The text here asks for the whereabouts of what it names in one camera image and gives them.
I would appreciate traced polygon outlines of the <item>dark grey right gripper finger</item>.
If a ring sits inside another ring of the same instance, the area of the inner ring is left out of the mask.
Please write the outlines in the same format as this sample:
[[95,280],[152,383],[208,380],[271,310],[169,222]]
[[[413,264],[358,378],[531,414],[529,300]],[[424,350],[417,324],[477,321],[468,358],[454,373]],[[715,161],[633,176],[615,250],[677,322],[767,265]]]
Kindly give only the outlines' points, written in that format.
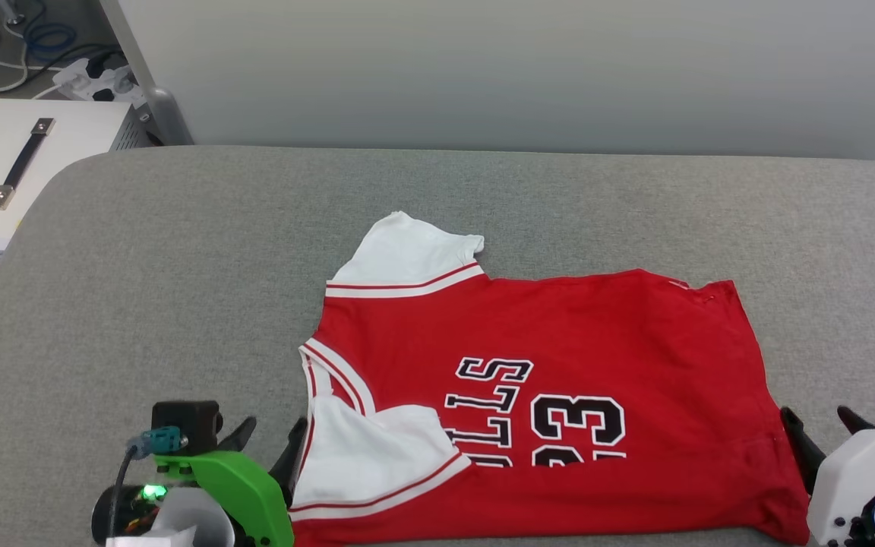
[[845,405],[837,407],[837,416],[850,434],[875,429],[874,423],[868,422],[867,419],[862,418],[853,409]]
[[791,408],[780,409],[782,428],[787,434],[789,446],[793,453],[798,472],[802,478],[804,488],[809,495],[813,494],[819,472],[826,454],[817,447],[812,438],[806,433],[804,422],[798,418]]

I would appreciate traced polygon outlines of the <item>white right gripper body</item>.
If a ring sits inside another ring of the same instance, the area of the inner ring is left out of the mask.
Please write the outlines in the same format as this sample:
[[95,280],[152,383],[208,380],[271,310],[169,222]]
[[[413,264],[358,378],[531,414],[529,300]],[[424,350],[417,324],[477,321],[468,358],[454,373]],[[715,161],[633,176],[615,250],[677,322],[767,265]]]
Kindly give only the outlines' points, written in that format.
[[854,433],[823,461],[807,525],[820,547],[845,547],[855,544],[855,518],[875,539],[875,429]]

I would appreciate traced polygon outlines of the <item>white power strip with plugs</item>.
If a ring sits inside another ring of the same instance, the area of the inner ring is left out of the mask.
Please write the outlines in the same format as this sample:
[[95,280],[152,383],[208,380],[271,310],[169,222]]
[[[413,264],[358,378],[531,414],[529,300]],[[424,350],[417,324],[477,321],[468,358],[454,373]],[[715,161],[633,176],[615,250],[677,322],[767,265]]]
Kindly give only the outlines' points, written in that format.
[[127,103],[135,109],[147,104],[130,65],[114,65],[119,52],[80,58],[53,76],[58,92],[70,100],[91,103]]

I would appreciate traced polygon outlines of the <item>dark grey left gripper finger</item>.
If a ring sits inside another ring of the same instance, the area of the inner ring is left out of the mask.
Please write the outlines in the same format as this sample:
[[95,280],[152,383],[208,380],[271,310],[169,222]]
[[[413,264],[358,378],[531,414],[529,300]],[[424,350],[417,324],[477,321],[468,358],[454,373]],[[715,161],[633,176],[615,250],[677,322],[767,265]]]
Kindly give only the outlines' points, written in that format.
[[224,439],[216,444],[219,451],[243,451],[257,426],[256,416],[247,416]]
[[274,478],[281,489],[283,501],[287,507],[294,502],[296,480],[301,469],[302,453],[308,432],[308,422],[305,416],[300,416],[289,430],[287,443],[277,461],[270,468],[270,477]]

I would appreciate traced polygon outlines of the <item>red white basketball jersey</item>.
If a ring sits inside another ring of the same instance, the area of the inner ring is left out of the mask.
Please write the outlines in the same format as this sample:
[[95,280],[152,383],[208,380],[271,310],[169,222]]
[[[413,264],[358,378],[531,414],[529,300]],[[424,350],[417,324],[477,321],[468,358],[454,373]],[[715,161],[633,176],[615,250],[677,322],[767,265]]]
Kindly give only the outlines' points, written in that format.
[[750,527],[809,498],[729,280],[492,278],[484,239],[397,211],[301,345],[296,547]]

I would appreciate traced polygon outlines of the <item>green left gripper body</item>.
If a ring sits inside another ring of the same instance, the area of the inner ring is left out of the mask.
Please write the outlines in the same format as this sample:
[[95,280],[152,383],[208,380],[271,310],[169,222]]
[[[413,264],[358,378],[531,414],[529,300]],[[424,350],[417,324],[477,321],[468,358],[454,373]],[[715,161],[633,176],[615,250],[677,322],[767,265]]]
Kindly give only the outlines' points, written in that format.
[[175,481],[153,531],[181,533],[185,547],[294,547],[287,506],[274,478],[240,451],[155,456]]

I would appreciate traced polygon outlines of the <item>grey partition post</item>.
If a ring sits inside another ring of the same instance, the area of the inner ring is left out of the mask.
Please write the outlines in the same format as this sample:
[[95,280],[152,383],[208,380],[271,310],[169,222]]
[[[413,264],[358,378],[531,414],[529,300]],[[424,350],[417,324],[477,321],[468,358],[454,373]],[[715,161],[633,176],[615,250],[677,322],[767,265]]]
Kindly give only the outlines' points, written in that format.
[[150,115],[160,131],[161,141],[171,146],[194,144],[175,97],[167,89],[156,85],[152,72],[143,58],[139,42],[129,27],[121,2],[100,0],[100,4],[144,92],[150,107]]

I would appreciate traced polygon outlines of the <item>white equipment box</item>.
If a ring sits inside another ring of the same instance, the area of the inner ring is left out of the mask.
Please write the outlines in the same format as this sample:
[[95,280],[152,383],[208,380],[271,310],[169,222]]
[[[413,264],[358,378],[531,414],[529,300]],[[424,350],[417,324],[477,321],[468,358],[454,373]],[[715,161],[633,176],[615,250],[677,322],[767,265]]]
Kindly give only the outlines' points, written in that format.
[[54,118],[55,124],[9,207],[0,210],[0,260],[29,207],[55,174],[77,160],[150,145],[142,121],[127,103],[0,98],[0,184],[39,118]]

